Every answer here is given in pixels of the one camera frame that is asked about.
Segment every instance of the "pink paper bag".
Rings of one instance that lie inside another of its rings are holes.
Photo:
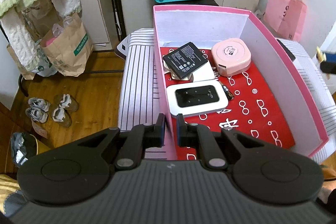
[[[306,13],[303,0],[268,0],[264,20],[282,38],[300,41]]]

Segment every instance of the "baby shoe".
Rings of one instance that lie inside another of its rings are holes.
[[[26,115],[33,121],[44,123],[47,121],[48,113],[44,112],[40,108],[30,107],[26,109]]]
[[[60,94],[54,97],[54,104],[69,112],[77,111],[79,104],[70,94]]]
[[[54,122],[58,123],[63,127],[71,126],[71,118],[69,114],[64,110],[64,108],[56,106],[51,110],[51,116]]]
[[[32,97],[28,100],[28,104],[31,107],[37,107],[41,110],[43,110],[44,112],[48,112],[49,107],[50,107],[50,103],[47,100],[41,99],[41,98],[36,98],[36,97]]]

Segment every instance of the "black battery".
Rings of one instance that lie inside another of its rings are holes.
[[[185,78],[208,62],[208,59],[192,42],[168,53],[163,60],[179,79]]]

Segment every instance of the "brown paper bag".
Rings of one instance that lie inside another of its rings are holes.
[[[65,76],[82,74],[93,46],[78,14],[73,15],[73,21],[46,47],[46,41],[53,37],[50,30],[40,43],[50,62]]]
[[[23,65],[21,65],[21,63],[19,61],[19,58],[17,58],[13,48],[10,45],[7,46],[7,51],[9,52],[10,56],[13,58],[16,66],[17,66],[19,72],[22,74],[23,78],[25,80],[33,80],[34,76],[35,76],[35,73],[27,71],[26,68],[23,67]]]

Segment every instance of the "red cloth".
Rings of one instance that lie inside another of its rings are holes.
[[[169,49],[171,48],[162,47],[162,55],[169,53]],[[214,66],[211,50],[202,50],[202,52],[208,55],[208,60]],[[165,80],[167,86],[188,82],[173,80],[170,73],[165,74]],[[220,76],[218,80],[227,86],[235,98],[229,101],[227,108],[222,112],[187,117],[184,118],[186,122],[200,123],[208,126],[211,131],[217,132],[220,132],[222,127],[231,126],[283,148],[290,148],[295,144],[275,97],[253,62],[246,72],[230,78]],[[172,118],[172,121],[178,159],[195,159],[195,149],[177,146],[176,119]]]

